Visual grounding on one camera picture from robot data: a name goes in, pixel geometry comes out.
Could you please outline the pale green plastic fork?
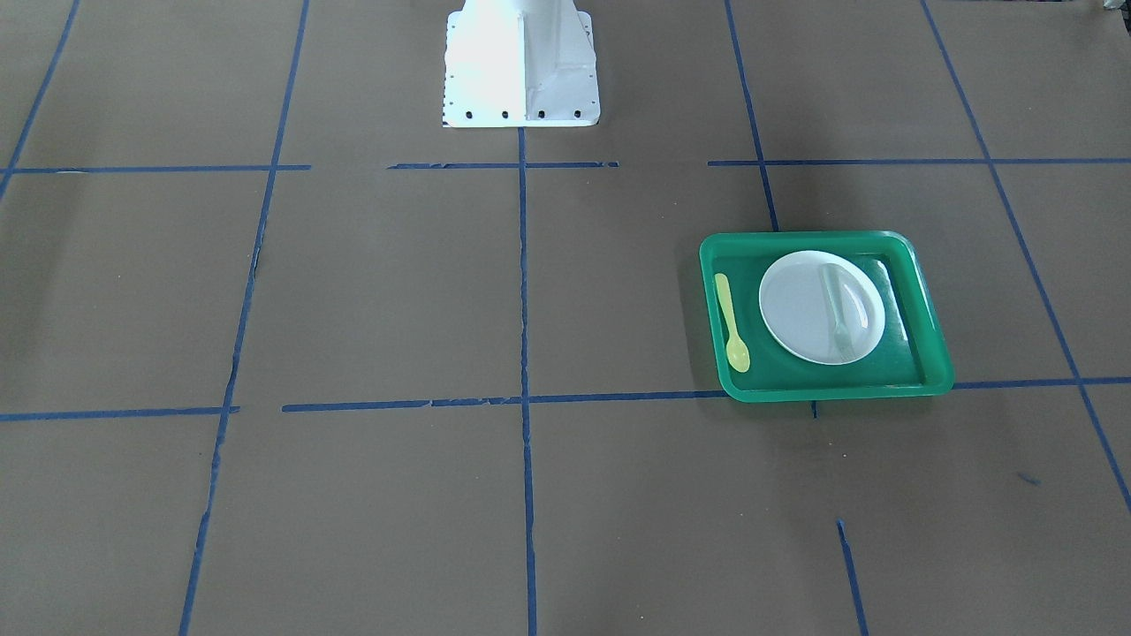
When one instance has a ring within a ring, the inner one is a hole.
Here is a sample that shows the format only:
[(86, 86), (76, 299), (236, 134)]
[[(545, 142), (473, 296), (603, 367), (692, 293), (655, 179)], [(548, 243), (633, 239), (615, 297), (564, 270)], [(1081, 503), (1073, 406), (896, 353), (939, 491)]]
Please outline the pale green plastic fork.
[(827, 303), (832, 323), (831, 345), (835, 347), (838, 361), (848, 363), (854, 356), (854, 346), (844, 313), (840, 270), (841, 268), (837, 264), (824, 264), (821, 266), (820, 275), (824, 286), (824, 303)]

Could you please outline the yellow plastic spoon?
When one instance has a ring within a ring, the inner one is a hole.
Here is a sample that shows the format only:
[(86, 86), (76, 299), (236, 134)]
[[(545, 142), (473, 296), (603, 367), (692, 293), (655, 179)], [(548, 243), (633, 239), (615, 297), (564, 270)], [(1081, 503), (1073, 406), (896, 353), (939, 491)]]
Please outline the yellow plastic spoon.
[(736, 372), (746, 372), (751, 368), (751, 355), (746, 342), (740, 337), (739, 315), (735, 313), (732, 302), (729, 278), (727, 274), (716, 273), (713, 280), (723, 323), (727, 329), (724, 349), (728, 366)]

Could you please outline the green plastic tray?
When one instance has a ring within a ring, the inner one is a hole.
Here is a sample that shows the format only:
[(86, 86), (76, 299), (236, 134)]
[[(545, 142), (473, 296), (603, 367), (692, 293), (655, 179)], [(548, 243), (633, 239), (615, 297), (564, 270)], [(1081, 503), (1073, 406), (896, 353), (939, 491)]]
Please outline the green plastic tray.
[[(852, 366), (815, 366), (777, 343), (758, 307), (766, 269), (785, 253), (836, 253), (860, 266), (877, 286), (887, 310), (884, 337), (869, 356)], [(936, 396), (955, 383), (946, 335), (936, 318), (918, 257), (907, 238), (888, 231), (720, 233), (699, 248), (703, 296), (723, 390), (743, 403)], [(713, 276), (727, 274), (746, 342), (751, 368), (728, 366), (727, 329)]]

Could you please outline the white round plate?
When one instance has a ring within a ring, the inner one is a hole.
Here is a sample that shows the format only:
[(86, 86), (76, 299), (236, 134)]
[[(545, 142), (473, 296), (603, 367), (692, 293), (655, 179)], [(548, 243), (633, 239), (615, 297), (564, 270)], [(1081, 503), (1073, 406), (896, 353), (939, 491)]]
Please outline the white round plate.
[[(831, 345), (831, 316), (824, 303), (821, 266), (840, 266), (846, 323), (854, 356), (840, 363)], [(869, 356), (884, 337), (887, 310), (879, 286), (865, 270), (836, 253), (785, 253), (767, 269), (758, 290), (761, 318), (774, 340), (792, 355), (815, 366), (852, 366)]]

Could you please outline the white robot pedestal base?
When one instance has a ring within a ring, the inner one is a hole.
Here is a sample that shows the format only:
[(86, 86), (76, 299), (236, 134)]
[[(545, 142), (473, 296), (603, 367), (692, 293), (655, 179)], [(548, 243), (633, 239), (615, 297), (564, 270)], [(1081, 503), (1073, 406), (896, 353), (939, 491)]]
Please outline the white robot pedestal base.
[(598, 124), (593, 20), (573, 1), (466, 1), (444, 36), (442, 124)]

